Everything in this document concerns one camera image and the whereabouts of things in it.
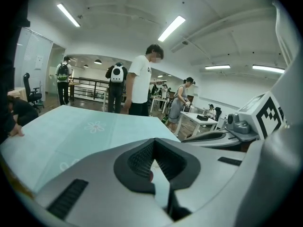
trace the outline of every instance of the black backpack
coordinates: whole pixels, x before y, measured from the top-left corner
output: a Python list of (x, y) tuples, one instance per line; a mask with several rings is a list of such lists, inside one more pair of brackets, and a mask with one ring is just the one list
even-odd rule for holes
[(65, 80), (67, 80), (67, 78), (68, 78), (68, 67), (67, 67), (67, 65), (68, 64), (63, 65), (61, 63), (61, 66), (58, 69), (58, 80), (59, 81), (65, 81)]

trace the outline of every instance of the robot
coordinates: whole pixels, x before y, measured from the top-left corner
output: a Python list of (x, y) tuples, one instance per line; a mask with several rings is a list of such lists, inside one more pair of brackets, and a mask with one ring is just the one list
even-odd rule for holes
[[(264, 222), (303, 166), (303, 113), (289, 106), (303, 103), (302, 39), (285, 9), (275, 6), (276, 33), (288, 68), (268, 93), (230, 115), (224, 129), (238, 134), (236, 140), (252, 134), (260, 139), (247, 153), (141, 140), (82, 159), (47, 183), (35, 201), (20, 196), (23, 203), (46, 226), (250, 227)], [(283, 109), (287, 126), (279, 125), (281, 114), (268, 111), (269, 105)], [(264, 130), (258, 119), (266, 121), (270, 114), (274, 120)], [(155, 203), (149, 181), (155, 159), (170, 184), (166, 209)]]

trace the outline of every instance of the woman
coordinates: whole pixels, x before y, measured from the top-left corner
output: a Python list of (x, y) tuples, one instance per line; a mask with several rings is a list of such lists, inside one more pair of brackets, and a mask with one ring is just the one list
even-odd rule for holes
[(177, 128), (177, 124), (179, 122), (179, 118), (181, 115), (181, 111), (183, 106), (190, 101), (187, 98), (187, 88), (189, 88), (194, 83), (192, 78), (187, 78), (185, 83), (179, 86), (177, 92), (174, 95), (174, 100), (171, 104), (170, 112), (169, 112), (169, 122), (167, 127), (171, 125), (171, 131), (175, 132)]
[(14, 115), (17, 124), (24, 126), (38, 117), (36, 109), (28, 102), (8, 96), (9, 111)]
[(213, 104), (209, 104), (209, 111), (206, 116), (208, 116), (211, 119), (216, 119), (216, 110), (214, 109)]

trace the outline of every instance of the light blue mat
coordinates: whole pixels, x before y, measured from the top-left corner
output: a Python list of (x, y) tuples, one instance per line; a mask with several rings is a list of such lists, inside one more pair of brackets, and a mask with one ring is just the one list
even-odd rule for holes
[(1, 153), (12, 172), (34, 193), (92, 153), (149, 138), (179, 141), (155, 117), (69, 106), (43, 114), (26, 125), (23, 132), (24, 137), (7, 139), (1, 145)]

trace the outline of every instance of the gray skirt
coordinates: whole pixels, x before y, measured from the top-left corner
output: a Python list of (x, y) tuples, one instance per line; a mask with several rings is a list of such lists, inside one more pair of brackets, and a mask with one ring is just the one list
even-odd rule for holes
[(169, 122), (178, 123), (182, 109), (183, 109), (183, 102), (181, 102), (178, 98), (175, 98), (171, 104), (171, 108), (169, 112)]

